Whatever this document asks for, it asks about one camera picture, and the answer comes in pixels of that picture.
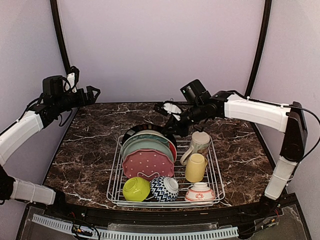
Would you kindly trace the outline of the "light green plate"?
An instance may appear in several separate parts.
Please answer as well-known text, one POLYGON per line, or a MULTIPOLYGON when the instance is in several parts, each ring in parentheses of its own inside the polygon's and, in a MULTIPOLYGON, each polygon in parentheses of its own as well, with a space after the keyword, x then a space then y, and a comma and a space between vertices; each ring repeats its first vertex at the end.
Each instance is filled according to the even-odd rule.
POLYGON ((152 139, 137 139, 126 144, 122 150, 122 159, 125 160, 127 155, 137 150, 157 150, 168 156, 172 162, 175 161, 175 157, 168 146, 158 140, 152 139))

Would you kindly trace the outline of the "black striped rim plate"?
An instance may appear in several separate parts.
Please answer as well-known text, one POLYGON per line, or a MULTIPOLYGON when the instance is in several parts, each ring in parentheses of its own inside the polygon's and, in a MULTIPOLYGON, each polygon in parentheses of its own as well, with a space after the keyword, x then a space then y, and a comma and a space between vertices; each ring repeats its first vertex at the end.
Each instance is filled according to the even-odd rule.
MULTIPOLYGON (((163 130, 164 127, 159 126, 159 125, 154 125, 154 124, 140 124, 140 125, 136 125, 131 127, 129 130, 126 131, 126 133, 124 134, 123 138, 122 138, 122 142, 121 145, 123 145, 123 143, 129 138, 132 137, 133 135, 137 134, 137 133, 142 133, 143 131, 146 130, 153 130, 156 131, 157 133, 161 133, 161 131, 163 130)), ((166 138, 168 138, 176 147, 177 149, 177 141, 175 139, 175 137, 173 135, 164 135, 166 138)))

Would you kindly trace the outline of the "teal patterned plate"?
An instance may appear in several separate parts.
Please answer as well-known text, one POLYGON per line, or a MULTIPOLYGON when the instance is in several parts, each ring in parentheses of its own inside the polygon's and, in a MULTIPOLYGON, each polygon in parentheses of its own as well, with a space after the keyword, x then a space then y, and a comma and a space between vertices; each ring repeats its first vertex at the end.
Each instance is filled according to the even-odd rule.
POLYGON ((156 132, 155 130, 144 130, 142 133, 136 133, 133 136, 129 137, 121 147, 121 150, 125 150, 129 144, 133 143, 136 140, 156 140, 167 146, 170 147, 171 141, 165 137, 163 134, 156 132))

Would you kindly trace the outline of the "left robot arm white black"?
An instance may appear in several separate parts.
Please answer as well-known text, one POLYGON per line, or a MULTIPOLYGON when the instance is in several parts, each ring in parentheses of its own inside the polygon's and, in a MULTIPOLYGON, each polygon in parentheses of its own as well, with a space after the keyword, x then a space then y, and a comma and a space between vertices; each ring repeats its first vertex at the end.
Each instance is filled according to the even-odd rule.
POLYGON ((51 210, 60 218, 67 218, 71 213, 70 206, 57 198, 52 188, 12 177, 4 170, 10 156, 28 139, 37 134, 59 115, 73 108, 92 105, 101 91, 93 86, 82 88, 76 92, 67 91, 60 96, 44 94, 41 103, 31 105, 23 117, 11 125, 0 135, 0 201, 14 199, 30 203, 51 205, 51 210))

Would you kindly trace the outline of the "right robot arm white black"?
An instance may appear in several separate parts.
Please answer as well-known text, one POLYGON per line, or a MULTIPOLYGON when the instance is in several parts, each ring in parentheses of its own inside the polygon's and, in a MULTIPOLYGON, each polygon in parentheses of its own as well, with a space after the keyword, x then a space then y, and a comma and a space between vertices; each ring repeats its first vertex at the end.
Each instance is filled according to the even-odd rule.
POLYGON ((166 134, 185 137, 190 126, 214 118, 243 120, 284 134, 279 159, 261 197, 262 201, 255 205, 255 213, 266 217, 274 210, 274 202, 305 158, 308 130, 301 104, 295 101, 291 104, 273 103, 245 97, 234 90, 222 90, 213 96, 205 91, 188 106, 188 109, 181 110, 177 103, 167 100, 154 107, 158 113, 170 115, 164 127, 166 134))

